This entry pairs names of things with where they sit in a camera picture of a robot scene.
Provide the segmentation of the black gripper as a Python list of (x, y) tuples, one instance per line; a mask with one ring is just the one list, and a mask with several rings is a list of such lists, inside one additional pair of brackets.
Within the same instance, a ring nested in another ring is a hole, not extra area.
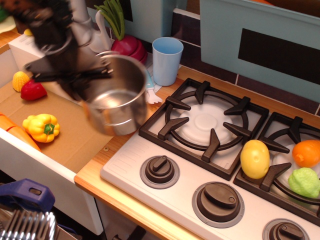
[[(98, 57), (99, 53), (78, 44), (71, 25), (27, 23), (34, 44), (43, 57), (26, 63), (24, 69), (32, 73), (36, 82), (58, 82), (63, 91), (77, 102), (92, 100), (96, 80), (109, 79), (111, 74)], [(73, 84), (78, 85), (78, 93)]]

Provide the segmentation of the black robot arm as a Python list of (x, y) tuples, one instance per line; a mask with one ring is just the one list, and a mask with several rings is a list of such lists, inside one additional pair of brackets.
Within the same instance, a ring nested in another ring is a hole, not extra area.
[(57, 82), (74, 100), (87, 98), (94, 80), (107, 79), (98, 54), (111, 49), (103, 16), (94, 29), (84, 0), (2, 0), (0, 5), (25, 24), (41, 59), (27, 63), (36, 82)]

